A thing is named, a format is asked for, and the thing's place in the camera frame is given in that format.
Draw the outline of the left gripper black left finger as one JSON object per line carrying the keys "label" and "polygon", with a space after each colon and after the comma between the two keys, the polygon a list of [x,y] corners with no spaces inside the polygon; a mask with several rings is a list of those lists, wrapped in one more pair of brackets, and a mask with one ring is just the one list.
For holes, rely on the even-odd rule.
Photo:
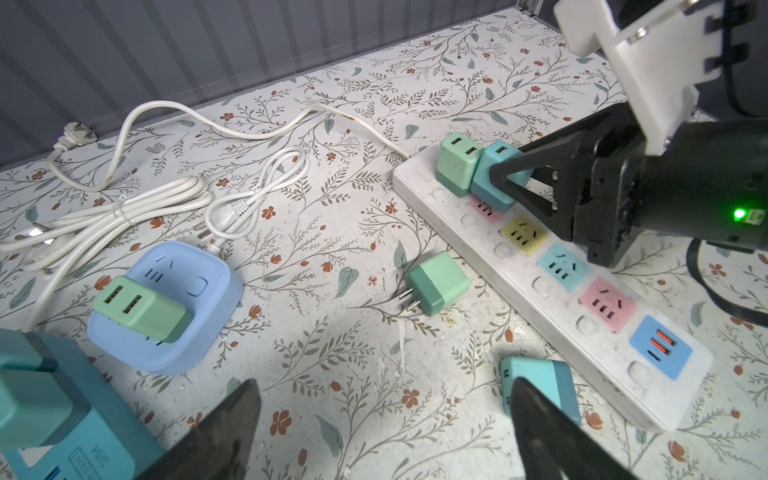
{"label": "left gripper black left finger", "polygon": [[243,479],[261,412],[257,382],[243,381],[141,479]]}

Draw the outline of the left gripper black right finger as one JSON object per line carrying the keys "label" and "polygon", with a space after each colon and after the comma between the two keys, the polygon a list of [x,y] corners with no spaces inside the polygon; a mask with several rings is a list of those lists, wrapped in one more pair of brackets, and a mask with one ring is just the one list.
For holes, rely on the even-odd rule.
{"label": "left gripper black right finger", "polygon": [[512,384],[511,418],[528,479],[632,479],[525,378]]}

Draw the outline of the teal plug cube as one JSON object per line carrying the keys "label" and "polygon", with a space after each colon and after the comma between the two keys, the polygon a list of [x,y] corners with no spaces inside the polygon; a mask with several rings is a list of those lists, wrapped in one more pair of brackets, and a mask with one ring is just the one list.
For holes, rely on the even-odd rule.
{"label": "teal plug cube", "polygon": [[510,399],[513,383],[524,378],[556,405],[577,426],[582,424],[573,374],[570,366],[557,360],[508,357],[499,364],[502,404],[511,416]]}
{"label": "teal plug cube", "polygon": [[510,210],[516,201],[494,184],[496,176],[491,170],[520,154],[518,148],[503,140],[496,140],[485,147],[473,175],[470,192],[495,211],[505,213]]}
{"label": "teal plug cube", "polygon": [[56,361],[33,349],[1,353],[1,448],[51,446],[89,413],[90,404]]}

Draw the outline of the green plug cube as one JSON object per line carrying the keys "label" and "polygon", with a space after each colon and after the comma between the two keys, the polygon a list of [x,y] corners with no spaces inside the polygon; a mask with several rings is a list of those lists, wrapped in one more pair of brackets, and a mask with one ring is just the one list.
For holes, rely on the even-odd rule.
{"label": "green plug cube", "polygon": [[436,166],[436,179],[457,197],[470,193],[473,176],[483,147],[462,133],[442,140]]}
{"label": "green plug cube", "polygon": [[93,304],[95,312],[151,339],[174,343],[194,312],[181,303],[126,277],[116,277]]}
{"label": "green plug cube", "polygon": [[399,300],[410,298],[406,310],[420,308],[434,316],[450,307],[469,289],[471,280],[447,251],[436,253],[416,264],[405,277]]}

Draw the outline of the teal power strip with USB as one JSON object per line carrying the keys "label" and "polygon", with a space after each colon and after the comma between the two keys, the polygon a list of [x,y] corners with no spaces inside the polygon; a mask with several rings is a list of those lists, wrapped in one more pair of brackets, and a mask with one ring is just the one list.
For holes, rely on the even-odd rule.
{"label": "teal power strip with USB", "polygon": [[164,453],[74,341],[2,330],[2,474],[134,479]]}

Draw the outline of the white long power strip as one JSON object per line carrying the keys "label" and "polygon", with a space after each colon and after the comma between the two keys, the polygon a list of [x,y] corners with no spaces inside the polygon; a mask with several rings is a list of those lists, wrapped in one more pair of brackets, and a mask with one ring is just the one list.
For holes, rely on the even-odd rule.
{"label": "white long power strip", "polygon": [[393,171],[395,192],[634,426],[678,429],[711,351],[520,205],[493,214],[437,180],[431,146]]}

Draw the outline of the blue square socket cube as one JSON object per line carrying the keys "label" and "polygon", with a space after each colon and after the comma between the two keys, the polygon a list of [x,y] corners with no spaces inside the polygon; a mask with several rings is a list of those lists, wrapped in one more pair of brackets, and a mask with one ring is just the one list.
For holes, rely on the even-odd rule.
{"label": "blue square socket cube", "polygon": [[87,334],[138,370],[183,374],[204,357],[243,293],[242,276],[219,257],[162,242],[94,298]]}

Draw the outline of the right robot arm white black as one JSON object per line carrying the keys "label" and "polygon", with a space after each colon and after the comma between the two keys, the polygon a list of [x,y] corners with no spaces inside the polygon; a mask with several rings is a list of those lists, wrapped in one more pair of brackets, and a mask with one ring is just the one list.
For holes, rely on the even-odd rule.
{"label": "right robot arm white black", "polygon": [[767,121],[696,122],[698,85],[749,55],[754,1],[560,1],[568,49],[601,51],[625,101],[534,141],[494,187],[590,263],[613,267],[645,230],[751,253],[767,246]]}

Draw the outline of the floral patterned table mat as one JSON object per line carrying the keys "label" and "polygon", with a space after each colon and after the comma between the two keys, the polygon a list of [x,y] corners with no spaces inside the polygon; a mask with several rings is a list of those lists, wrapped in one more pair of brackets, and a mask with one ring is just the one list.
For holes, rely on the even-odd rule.
{"label": "floral patterned table mat", "polygon": [[[309,103],[373,125],[415,154],[454,131],[488,144],[522,145],[596,108],[623,100],[604,60],[577,59],[559,34],[514,9],[208,106],[230,128],[277,126]],[[217,194],[256,180],[261,157],[281,148],[210,140],[190,118],[131,133],[117,190],[67,190],[45,162],[1,172],[1,238],[37,220],[132,197],[180,174]],[[447,247],[394,194],[402,161],[359,125],[318,114],[293,140],[314,145],[298,192],[270,194],[254,240],[223,250],[245,280],[233,319],[201,363],[174,377],[139,371],[85,332],[100,288],[163,240],[192,239],[202,214],[131,227],[62,281],[49,333],[76,340],[106,380],[170,447],[242,380],[262,398],[247,479],[524,478],[512,421],[499,396],[509,356],[563,360],[462,259],[472,284],[434,317],[404,312],[406,263]],[[574,372],[584,430],[638,478],[767,479],[767,329],[718,310],[685,266],[689,240],[644,233],[617,267],[619,280],[710,349],[714,362],[680,430],[647,433],[621,418]]]}

